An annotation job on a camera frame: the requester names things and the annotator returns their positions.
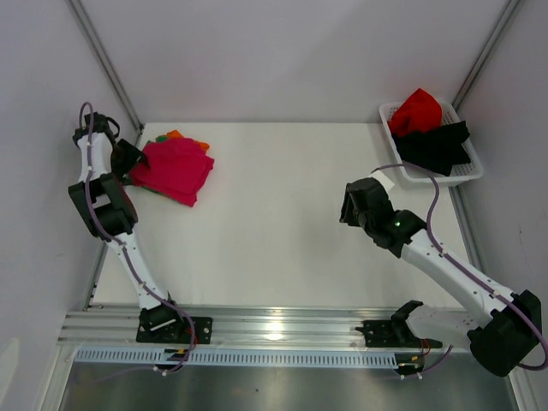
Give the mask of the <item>green t shirt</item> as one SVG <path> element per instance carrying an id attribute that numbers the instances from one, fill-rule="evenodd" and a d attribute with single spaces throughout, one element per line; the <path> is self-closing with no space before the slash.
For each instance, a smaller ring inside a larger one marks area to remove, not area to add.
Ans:
<path id="1" fill-rule="evenodd" d="M 168 174 L 173 162 L 172 152 L 165 146 L 167 141 L 166 135 L 160 135 L 155 140 L 146 142 L 143 148 L 144 159 L 140 164 L 141 170 L 137 178 L 141 187 L 164 197 L 169 196 L 169 189 L 164 185 L 169 179 Z"/>

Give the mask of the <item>orange t shirt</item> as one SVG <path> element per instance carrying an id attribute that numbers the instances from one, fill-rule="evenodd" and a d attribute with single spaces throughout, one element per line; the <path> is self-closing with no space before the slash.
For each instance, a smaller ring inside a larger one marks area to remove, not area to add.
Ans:
<path id="1" fill-rule="evenodd" d="M 203 152 L 208 152 L 208 150 L 210 149 L 210 145 L 204 141 L 200 141 L 200 140 L 195 140 L 195 139 L 192 139 L 192 138 L 188 138 L 186 137 L 185 135 L 183 135 L 181 132 L 179 132 L 178 130 L 171 130 L 169 131 L 167 134 L 166 134 L 166 137 L 168 140 L 173 140 L 173 139 L 179 139 L 179 140 L 185 140 L 187 143 L 190 143 L 190 142 L 193 142 L 196 146 L 198 146 Z"/>

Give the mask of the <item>pink t shirt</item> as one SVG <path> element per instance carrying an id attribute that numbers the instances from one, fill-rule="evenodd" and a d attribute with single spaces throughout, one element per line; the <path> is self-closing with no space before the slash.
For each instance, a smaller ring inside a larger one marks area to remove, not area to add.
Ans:
<path id="1" fill-rule="evenodd" d="M 206 179 L 214 167 L 214 159 L 203 152 L 193 142 L 185 140 L 168 140 L 165 146 L 170 148 L 173 162 L 165 187 L 169 189 L 168 198 L 185 206 L 193 207 L 198 200 L 198 192 L 206 183 Z M 130 179 L 136 187 L 140 187 L 138 176 L 141 167 L 138 165 L 130 172 Z"/>

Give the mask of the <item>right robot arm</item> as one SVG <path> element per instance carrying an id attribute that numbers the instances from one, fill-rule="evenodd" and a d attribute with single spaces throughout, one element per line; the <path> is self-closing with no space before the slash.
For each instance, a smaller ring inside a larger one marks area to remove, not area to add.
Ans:
<path id="1" fill-rule="evenodd" d="M 547 346 L 539 298 L 528 290 L 515 293 L 445 250 L 431 221 L 393 208 L 392 186 L 380 172 L 347 184 L 341 223 L 361 228 L 377 247 L 424 272 L 466 311 L 446 313 L 410 301 L 393 315 L 392 338 L 404 346 L 433 339 L 466 349 L 499 377 L 525 368 L 523 361 L 533 349 Z"/>

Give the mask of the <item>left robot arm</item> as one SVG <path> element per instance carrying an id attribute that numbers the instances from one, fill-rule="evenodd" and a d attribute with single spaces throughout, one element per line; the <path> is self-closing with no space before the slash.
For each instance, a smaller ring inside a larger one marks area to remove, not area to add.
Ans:
<path id="1" fill-rule="evenodd" d="M 129 172 L 146 165 L 146 155 L 119 137 L 120 127 L 109 116 L 85 103 L 73 141 L 80 150 L 81 173 L 68 195 L 91 235 L 119 258 L 138 297 L 138 343 L 177 343 L 186 322 L 173 308 L 169 292 L 158 285 L 140 252 L 135 226 L 137 212 L 124 185 Z"/>

